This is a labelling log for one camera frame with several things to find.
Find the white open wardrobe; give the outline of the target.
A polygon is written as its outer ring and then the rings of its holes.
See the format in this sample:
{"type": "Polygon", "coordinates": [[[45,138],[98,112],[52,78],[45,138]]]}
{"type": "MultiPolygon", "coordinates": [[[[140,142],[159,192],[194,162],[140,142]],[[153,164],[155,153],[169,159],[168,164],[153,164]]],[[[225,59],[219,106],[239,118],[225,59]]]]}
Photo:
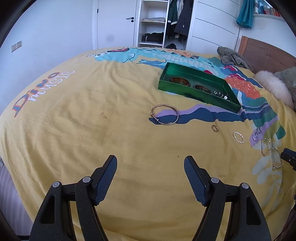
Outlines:
{"type": "Polygon", "coordinates": [[[137,1],[136,47],[216,54],[235,49],[242,1],[137,1]]]}

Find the row of books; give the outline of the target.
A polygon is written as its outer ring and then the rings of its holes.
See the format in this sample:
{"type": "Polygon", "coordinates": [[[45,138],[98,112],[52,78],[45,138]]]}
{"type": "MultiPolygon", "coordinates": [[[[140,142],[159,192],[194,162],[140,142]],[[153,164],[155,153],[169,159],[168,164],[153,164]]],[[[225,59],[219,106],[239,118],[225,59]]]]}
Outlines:
{"type": "Polygon", "coordinates": [[[254,1],[254,13],[260,15],[272,15],[281,17],[280,13],[265,0],[254,1]]]}

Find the white door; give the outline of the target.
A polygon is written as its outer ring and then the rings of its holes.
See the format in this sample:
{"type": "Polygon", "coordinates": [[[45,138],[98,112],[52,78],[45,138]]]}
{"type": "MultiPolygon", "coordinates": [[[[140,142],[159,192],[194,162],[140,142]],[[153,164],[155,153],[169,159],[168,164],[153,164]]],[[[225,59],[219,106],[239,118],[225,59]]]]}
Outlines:
{"type": "Polygon", "coordinates": [[[93,49],[132,47],[137,1],[93,1],[93,49]]]}

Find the green jewelry box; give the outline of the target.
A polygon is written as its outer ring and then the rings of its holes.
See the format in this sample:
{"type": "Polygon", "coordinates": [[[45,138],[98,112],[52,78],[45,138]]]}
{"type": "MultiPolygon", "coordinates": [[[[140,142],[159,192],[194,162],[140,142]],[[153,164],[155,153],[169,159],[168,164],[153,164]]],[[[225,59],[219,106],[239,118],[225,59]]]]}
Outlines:
{"type": "Polygon", "coordinates": [[[167,63],[159,78],[158,89],[208,103],[233,113],[241,109],[226,80],[175,63],[167,63]]]}

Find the thin gold bangle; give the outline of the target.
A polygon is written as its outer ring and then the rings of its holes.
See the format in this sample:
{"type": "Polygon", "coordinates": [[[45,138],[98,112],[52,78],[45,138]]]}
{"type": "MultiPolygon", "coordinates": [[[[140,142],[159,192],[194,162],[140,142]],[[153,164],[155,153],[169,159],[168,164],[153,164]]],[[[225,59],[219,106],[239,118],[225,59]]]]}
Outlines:
{"type": "Polygon", "coordinates": [[[154,107],[152,107],[150,115],[155,123],[159,125],[164,125],[164,126],[174,125],[175,123],[178,122],[180,117],[179,111],[175,107],[168,104],[155,105],[154,107]],[[166,109],[155,114],[154,111],[157,108],[162,108],[162,107],[166,109]]]}

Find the brown wooden headboard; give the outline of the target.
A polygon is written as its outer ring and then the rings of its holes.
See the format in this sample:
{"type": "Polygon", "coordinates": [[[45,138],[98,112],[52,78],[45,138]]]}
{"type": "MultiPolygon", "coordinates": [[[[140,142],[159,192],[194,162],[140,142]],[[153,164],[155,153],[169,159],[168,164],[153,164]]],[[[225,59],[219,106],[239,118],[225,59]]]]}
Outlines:
{"type": "Polygon", "coordinates": [[[261,70],[276,73],[295,67],[295,57],[291,54],[246,36],[241,37],[238,53],[246,59],[253,73],[261,70]]]}

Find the olive green jacket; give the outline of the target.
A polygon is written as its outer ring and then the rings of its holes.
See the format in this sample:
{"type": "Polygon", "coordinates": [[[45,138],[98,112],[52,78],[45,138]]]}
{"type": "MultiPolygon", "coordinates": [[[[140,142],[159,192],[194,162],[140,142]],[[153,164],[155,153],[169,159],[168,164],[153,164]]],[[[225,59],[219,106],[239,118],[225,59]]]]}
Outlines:
{"type": "Polygon", "coordinates": [[[293,108],[295,109],[295,95],[296,95],[296,67],[292,67],[274,74],[277,78],[282,80],[287,86],[292,95],[293,108]]]}

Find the small amber bangle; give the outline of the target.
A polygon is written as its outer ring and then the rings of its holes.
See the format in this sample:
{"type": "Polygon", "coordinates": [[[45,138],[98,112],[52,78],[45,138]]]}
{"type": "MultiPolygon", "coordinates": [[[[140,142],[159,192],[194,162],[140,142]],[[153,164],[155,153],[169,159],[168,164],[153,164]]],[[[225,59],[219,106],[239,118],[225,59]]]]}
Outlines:
{"type": "Polygon", "coordinates": [[[212,94],[211,90],[202,86],[202,85],[194,85],[194,88],[196,90],[200,90],[200,91],[203,91],[203,92],[206,92],[206,93],[209,93],[209,94],[212,94]]]}

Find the twisted silver bangle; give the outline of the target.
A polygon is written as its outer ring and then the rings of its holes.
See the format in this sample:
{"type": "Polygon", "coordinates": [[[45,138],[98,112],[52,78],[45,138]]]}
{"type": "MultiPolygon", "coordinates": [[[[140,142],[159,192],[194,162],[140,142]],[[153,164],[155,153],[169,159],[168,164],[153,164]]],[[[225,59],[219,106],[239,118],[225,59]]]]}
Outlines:
{"type": "Polygon", "coordinates": [[[233,137],[236,140],[236,142],[238,142],[238,143],[244,143],[244,137],[243,137],[243,135],[241,135],[241,133],[234,132],[233,133],[233,137]]]}

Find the teal hanging cloth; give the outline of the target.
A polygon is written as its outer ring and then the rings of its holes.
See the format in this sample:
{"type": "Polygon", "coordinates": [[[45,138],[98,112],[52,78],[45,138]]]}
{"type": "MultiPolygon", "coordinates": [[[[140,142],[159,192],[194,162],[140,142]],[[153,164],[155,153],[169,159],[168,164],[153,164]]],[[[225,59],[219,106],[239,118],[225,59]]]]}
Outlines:
{"type": "Polygon", "coordinates": [[[236,19],[237,25],[241,28],[251,29],[253,25],[255,0],[243,0],[242,7],[236,19]]]}

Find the white fluffy pillow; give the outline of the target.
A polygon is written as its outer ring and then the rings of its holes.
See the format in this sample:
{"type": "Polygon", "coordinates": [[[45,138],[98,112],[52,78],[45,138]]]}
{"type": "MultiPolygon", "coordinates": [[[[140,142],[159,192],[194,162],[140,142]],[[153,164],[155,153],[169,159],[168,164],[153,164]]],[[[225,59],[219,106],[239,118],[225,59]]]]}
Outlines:
{"type": "Polygon", "coordinates": [[[253,77],[261,86],[271,93],[277,100],[281,100],[286,106],[295,109],[292,95],[285,83],[269,71],[259,71],[253,77]]]}

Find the wall light switch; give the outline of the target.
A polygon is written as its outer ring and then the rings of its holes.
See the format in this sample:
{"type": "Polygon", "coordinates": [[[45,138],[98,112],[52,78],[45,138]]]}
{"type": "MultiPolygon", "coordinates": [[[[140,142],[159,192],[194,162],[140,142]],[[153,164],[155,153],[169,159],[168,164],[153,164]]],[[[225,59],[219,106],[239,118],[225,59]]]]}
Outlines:
{"type": "Polygon", "coordinates": [[[15,43],[14,45],[11,46],[11,51],[14,52],[17,49],[19,49],[20,47],[22,47],[22,41],[19,41],[17,43],[15,43]]]}

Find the grey folded clothes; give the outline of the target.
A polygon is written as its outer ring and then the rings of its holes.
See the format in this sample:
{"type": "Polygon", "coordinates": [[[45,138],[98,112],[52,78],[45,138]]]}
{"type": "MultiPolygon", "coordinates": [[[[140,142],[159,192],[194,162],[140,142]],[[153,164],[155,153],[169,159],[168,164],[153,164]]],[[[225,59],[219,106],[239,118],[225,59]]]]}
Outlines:
{"type": "Polygon", "coordinates": [[[166,18],[157,17],[157,18],[143,18],[142,22],[159,22],[164,23],[166,21],[166,18]]]}

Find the black folded clothes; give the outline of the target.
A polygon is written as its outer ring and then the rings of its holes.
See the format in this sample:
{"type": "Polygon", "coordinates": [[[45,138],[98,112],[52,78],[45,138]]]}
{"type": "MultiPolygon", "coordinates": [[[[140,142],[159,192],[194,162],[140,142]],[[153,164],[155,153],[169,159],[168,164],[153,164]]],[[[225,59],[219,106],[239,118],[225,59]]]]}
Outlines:
{"type": "Polygon", "coordinates": [[[161,44],[163,42],[164,32],[161,33],[145,33],[142,36],[142,42],[153,42],[161,44]]]}

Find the yellow dinosaur bedspread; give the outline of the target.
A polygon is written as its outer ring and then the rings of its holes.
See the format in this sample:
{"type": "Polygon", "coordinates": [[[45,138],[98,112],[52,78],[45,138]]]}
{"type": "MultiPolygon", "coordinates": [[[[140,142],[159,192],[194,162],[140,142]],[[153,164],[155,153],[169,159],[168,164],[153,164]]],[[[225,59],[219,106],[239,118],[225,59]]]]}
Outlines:
{"type": "Polygon", "coordinates": [[[75,183],[114,155],[118,168],[96,209],[107,237],[191,240],[204,213],[184,172],[184,159],[192,156],[226,184],[248,183],[276,237],[295,194],[295,172],[278,155],[295,149],[295,112],[253,77],[189,51],[84,53],[41,75],[4,110],[1,158],[34,219],[54,181],[75,183]],[[158,90],[167,63],[226,80],[240,111],[158,90]],[[178,122],[155,123],[150,113],[158,104],[175,107],[178,122]],[[254,141],[256,128],[261,134],[254,141]]]}

